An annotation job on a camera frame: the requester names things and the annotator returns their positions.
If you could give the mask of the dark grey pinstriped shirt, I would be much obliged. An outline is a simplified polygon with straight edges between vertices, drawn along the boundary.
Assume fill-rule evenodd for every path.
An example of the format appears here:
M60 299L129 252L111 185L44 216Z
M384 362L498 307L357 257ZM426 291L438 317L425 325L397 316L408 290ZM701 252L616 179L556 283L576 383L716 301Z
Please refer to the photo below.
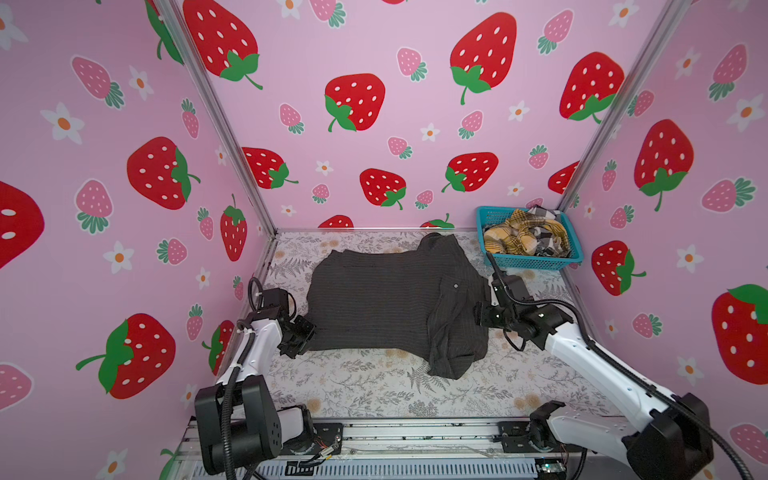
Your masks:
M431 233L402 253L332 251L307 293L309 348L399 349L426 360L429 375L456 380L487 354L475 308L489 299L487 278L453 235Z

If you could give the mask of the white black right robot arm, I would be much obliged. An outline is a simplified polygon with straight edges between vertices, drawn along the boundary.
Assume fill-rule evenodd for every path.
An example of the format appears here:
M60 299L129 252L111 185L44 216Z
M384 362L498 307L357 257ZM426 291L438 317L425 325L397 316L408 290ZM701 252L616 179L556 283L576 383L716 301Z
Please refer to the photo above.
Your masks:
M582 327L579 311L560 301L486 302L474 308L477 323L517 333L568 364L622 414L619 420L580 414L550 401L529 417L528 441L543 451L570 444L629 466L640 479L692 479L714 459L706 405L678 396L641 377L600 347Z

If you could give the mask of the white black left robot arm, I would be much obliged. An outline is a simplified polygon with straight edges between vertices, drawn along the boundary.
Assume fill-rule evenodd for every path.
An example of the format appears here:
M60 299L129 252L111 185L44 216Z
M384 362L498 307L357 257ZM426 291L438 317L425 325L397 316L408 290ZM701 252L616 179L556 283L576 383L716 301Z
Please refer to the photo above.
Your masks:
M263 372L282 340L276 320L240 322L241 341L217 382L197 393L194 402L205 471L223 473L259 465L285 449L304 453L315 445L308 409L276 408Z

